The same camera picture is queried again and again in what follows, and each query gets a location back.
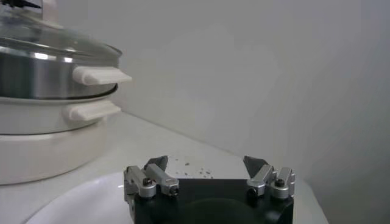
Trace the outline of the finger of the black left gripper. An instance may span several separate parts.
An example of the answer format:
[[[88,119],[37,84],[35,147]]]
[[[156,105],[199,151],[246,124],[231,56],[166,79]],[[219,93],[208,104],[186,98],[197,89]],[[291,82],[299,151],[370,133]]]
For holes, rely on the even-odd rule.
[[[30,7],[35,9],[41,8],[39,5],[29,2],[27,0],[1,0],[1,4],[8,5],[11,8],[14,7],[18,7],[18,8]]]

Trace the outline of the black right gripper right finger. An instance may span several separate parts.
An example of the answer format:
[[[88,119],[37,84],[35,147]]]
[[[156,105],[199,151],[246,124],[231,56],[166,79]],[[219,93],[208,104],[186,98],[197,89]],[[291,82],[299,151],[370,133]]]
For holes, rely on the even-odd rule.
[[[282,167],[277,171],[264,159],[251,156],[244,156],[243,162],[249,174],[246,184],[250,197],[260,198],[267,192],[278,200],[295,196],[296,175],[291,168]]]

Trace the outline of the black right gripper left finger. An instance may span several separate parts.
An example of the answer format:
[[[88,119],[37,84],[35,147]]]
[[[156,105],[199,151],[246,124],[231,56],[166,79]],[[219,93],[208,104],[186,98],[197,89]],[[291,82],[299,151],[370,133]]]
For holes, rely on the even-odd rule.
[[[150,199],[156,196],[157,188],[163,195],[176,197],[179,194],[179,180],[169,176],[165,170],[168,164],[167,156],[151,158],[143,168],[128,166],[124,175],[124,196],[139,196]]]

